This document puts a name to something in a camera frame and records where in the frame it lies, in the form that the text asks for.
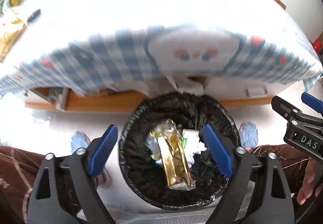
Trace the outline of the person's right hand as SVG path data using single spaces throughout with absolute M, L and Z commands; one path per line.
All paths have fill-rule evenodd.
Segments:
M 302 187 L 297 195 L 297 202 L 299 205 L 303 205 L 306 200 L 312 196 L 312 194 L 315 194 L 315 197 L 319 196 L 322 190 L 322 185 L 314 189 L 314 180 L 317 174 L 317 161 L 313 158 L 310 158 L 305 169 L 305 176 L 303 179 Z

